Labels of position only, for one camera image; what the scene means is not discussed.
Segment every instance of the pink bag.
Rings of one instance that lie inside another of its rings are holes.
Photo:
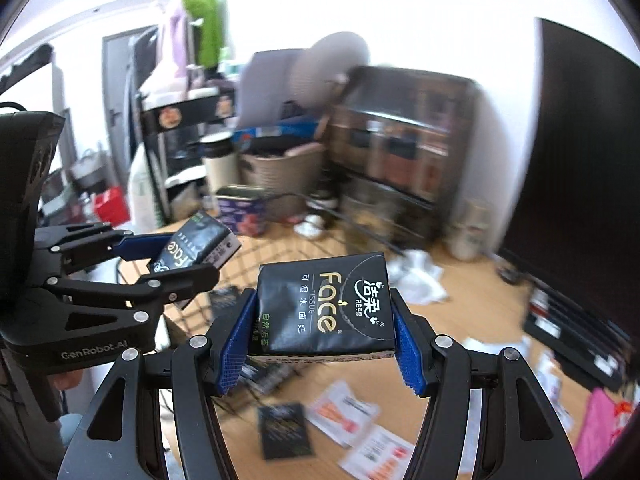
[[[602,389],[596,388],[591,393],[582,429],[574,446],[582,478],[596,467],[609,449],[616,416],[614,408],[615,403]]]

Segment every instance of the door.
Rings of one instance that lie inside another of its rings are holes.
[[[102,39],[102,98],[109,134],[109,147],[116,176],[126,191],[131,165],[130,143],[125,113],[127,74],[130,67],[130,41],[148,27],[121,32]]]

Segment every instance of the round fan head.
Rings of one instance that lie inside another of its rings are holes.
[[[289,87],[303,108],[321,108],[331,98],[338,78],[369,64],[369,47],[354,32],[336,32],[304,50],[291,67]]]

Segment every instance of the wicker basket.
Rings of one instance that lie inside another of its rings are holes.
[[[248,184],[276,193],[309,194],[320,177],[324,151],[293,156],[261,157],[241,155],[242,179]],[[269,201],[266,217],[280,221],[306,211],[304,199],[284,196]]]

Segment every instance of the green plush toy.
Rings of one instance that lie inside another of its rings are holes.
[[[182,3],[193,19],[202,19],[198,64],[215,68],[220,60],[220,49],[225,44],[218,0],[182,0]]]

